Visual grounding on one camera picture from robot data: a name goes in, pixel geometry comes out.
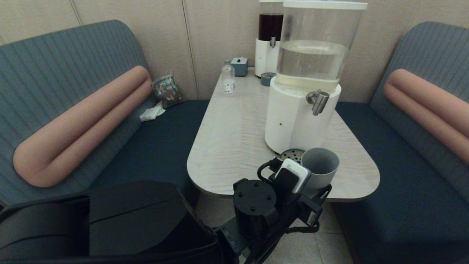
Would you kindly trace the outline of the dark drink dispenser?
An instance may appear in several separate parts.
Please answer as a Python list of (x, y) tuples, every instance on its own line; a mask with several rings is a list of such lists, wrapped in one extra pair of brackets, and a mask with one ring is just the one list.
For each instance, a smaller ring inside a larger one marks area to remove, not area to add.
[[(259, 0), (259, 5), (255, 57), (255, 75), (258, 77), (265, 72), (276, 73), (284, 18), (283, 0)], [(271, 37), (276, 37), (275, 48), (269, 45)]]

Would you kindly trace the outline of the crumpled white tissue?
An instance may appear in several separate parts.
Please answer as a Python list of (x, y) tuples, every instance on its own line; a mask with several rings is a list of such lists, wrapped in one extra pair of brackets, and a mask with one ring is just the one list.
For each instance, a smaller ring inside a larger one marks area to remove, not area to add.
[(166, 110), (163, 108), (163, 101), (160, 101), (154, 107), (151, 107), (145, 110), (140, 115), (140, 121), (146, 122), (146, 121), (154, 120), (156, 119), (156, 117), (164, 114), (164, 112), (166, 112)]

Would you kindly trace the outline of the pink bolster cushion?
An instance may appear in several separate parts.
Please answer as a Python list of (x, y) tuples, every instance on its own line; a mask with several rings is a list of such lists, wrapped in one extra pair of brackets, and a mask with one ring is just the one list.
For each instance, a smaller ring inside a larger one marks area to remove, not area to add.
[(404, 69), (385, 82), (385, 97), (469, 165), (469, 103)]
[(34, 187), (63, 182), (151, 93), (151, 77), (135, 66), (24, 140), (16, 173)]

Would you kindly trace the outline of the metal water dispenser tap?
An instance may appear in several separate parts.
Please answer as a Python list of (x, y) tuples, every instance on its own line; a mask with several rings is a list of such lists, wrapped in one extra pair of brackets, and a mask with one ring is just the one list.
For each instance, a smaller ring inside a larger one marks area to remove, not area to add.
[(320, 89), (317, 91), (311, 91), (306, 95), (306, 101), (312, 105), (312, 115), (318, 116), (321, 114), (328, 102), (330, 94)]

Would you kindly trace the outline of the blue booth sofa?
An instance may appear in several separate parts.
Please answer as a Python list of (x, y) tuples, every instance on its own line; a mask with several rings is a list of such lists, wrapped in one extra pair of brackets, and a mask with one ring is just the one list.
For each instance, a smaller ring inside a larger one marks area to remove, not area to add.
[(380, 183), (365, 199), (333, 209), (357, 264), (469, 264), (469, 165), (385, 97), (398, 69), (469, 103), (469, 28), (416, 25), (370, 103), (338, 103)]
[(140, 115), (158, 103), (152, 88), (55, 186), (34, 187), (13, 167), (15, 149), (24, 140), (135, 66), (148, 70), (137, 38), (119, 20), (0, 46), (0, 208), (139, 180), (172, 183), (196, 204), (198, 190), (186, 163), (209, 102), (188, 100), (141, 122)]

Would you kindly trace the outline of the clear plastic bottle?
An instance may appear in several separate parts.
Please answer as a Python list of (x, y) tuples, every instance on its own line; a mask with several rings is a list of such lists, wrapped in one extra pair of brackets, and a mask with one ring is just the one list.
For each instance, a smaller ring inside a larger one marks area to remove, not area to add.
[(221, 68), (222, 86), (223, 93), (226, 96), (231, 96), (235, 93), (236, 82), (235, 82), (236, 70), (231, 65), (231, 61), (225, 60), (224, 65)]

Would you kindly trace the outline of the blue-grey tissue box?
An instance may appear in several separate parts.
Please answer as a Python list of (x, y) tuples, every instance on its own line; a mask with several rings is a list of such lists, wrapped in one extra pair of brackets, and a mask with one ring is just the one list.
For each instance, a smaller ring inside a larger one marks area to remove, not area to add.
[(234, 68), (235, 77), (246, 77), (248, 73), (248, 58), (235, 57), (231, 60), (230, 65)]

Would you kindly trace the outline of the printed snack bag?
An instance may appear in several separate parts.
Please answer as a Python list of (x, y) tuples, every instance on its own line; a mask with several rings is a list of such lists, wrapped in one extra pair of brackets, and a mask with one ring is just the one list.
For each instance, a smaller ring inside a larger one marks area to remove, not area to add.
[(157, 98), (162, 102), (164, 110), (182, 104), (185, 100), (179, 90), (173, 74), (162, 76), (151, 83), (151, 88)]

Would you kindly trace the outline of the grey plastic cup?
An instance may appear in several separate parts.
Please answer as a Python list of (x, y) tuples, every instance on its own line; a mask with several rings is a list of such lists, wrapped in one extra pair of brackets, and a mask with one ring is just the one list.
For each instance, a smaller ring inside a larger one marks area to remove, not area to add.
[(312, 198), (331, 184), (338, 170), (340, 159), (331, 150), (318, 147), (304, 152), (300, 163), (310, 172), (310, 178), (302, 193)]

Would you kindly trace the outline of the large clear water dispenser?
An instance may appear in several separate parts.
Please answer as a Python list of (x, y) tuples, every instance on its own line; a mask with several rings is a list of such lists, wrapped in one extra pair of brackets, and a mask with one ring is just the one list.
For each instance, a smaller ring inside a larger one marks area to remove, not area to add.
[[(276, 76), (269, 88), (265, 142), (276, 153), (320, 147), (342, 88), (339, 84), (366, 2), (284, 0)], [(312, 115), (306, 95), (330, 94)]]

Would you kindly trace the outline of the blue perforated drip tray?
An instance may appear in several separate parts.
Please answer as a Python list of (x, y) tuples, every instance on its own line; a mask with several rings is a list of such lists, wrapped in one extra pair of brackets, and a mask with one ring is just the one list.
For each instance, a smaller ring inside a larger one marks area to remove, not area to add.
[(288, 149), (282, 152), (279, 155), (280, 160), (285, 160), (285, 159), (291, 159), (292, 161), (295, 161), (298, 164), (301, 164), (302, 156), (304, 154), (304, 150), (301, 149)]

